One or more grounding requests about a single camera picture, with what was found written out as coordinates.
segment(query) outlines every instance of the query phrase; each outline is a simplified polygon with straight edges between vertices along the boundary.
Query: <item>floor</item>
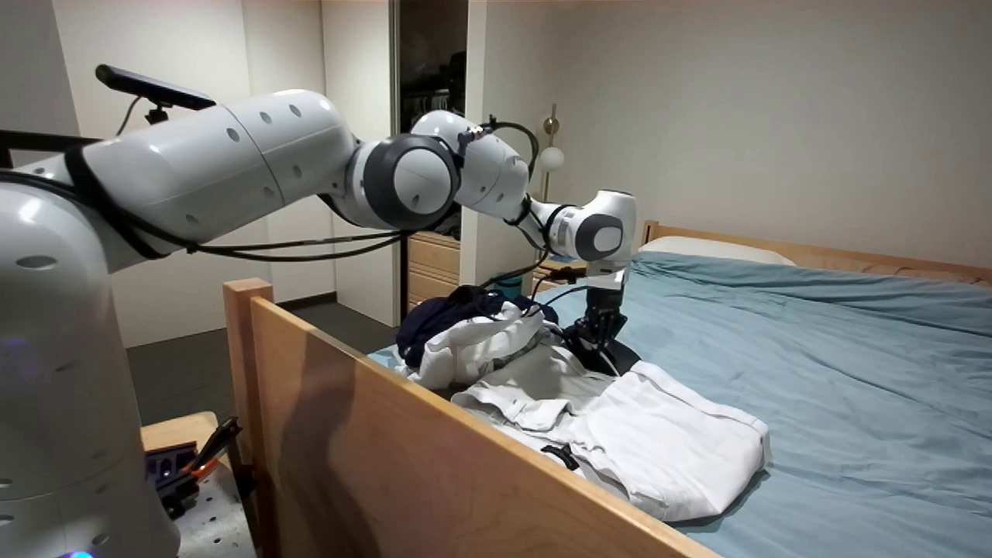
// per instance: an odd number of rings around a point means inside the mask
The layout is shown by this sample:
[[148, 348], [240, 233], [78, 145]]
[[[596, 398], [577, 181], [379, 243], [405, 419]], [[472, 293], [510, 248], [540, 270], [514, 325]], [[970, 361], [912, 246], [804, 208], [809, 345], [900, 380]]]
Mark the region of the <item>floor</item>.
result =
[[[331, 297], [286, 304], [286, 309], [362, 355], [394, 345], [394, 328], [340, 308]], [[216, 413], [216, 419], [231, 416], [224, 328], [144, 345], [126, 351], [126, 361], [144, 423], [161, 423], [205, 411]]]

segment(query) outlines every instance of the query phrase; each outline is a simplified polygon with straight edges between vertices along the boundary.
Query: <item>blue bedsheet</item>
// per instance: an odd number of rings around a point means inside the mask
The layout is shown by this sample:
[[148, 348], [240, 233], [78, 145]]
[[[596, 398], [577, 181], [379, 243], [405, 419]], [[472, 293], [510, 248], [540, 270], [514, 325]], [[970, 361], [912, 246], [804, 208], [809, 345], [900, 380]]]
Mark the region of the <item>blue bedsheet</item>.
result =
[[680, 529], [758, 558], [992, 553], [988, 289], [640, 254], [622, 312], [620, 341], [772, 428], [768, 476]]

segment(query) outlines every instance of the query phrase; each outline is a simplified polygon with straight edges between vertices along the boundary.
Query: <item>wooden bed frame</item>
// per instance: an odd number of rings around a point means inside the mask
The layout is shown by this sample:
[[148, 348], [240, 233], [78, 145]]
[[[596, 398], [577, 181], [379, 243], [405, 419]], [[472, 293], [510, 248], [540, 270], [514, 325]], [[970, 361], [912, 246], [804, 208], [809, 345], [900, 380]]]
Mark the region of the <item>wooden bed frame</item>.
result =
[[[730, 238], [648, 224], [646, 238], [656, 236]], [[992, 270], [747, 246], [813, 266], [992, 287]], [[714, 554], [286, 312], [266, 284], [231, 284], [224, 296], [262, 554]]]

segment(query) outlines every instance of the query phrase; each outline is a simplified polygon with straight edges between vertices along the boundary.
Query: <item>pile of clothes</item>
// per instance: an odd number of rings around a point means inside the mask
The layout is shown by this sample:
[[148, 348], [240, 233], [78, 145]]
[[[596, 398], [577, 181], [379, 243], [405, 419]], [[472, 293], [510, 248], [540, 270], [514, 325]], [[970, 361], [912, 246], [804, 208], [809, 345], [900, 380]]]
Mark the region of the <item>pile of clothes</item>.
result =
[[554, 312], [483, 289], [418, 304], [400, 373], [659, 520], [721, 514], [767, 470], [768, 428], [654, 362], [584, 369]]

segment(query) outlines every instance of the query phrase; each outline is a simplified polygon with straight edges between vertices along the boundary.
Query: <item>pillow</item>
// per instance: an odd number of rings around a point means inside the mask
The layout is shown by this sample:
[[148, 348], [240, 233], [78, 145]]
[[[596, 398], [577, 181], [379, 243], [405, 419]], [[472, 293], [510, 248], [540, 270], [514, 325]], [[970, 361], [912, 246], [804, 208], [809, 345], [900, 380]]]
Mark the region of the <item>pillow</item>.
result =
[[693, 236], [659, 236], [640, 252], [664, 252], [664, 254], [695, 254], [695, 258], [721, 258], [721, 260], [755, 260], [775, 266], [797, 266], [791, 258], [755, 246], [693, 238]]

